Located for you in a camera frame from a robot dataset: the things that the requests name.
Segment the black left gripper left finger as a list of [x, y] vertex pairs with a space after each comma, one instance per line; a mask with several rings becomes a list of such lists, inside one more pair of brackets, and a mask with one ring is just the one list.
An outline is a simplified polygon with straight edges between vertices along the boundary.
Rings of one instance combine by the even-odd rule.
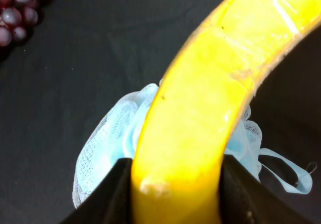
[[132, 160], [120, 159], [90, 196], [61, 223], [132, 223], [130, 174]]

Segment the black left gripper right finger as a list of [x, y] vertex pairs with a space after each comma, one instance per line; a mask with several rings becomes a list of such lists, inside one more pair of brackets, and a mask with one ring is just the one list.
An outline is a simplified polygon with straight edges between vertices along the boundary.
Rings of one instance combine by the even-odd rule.
[[223, 223], [317, 223], [317, 192], [289, 194], [263, 172], [259, 183], [233, 156], [223, 160], [220, 214]]

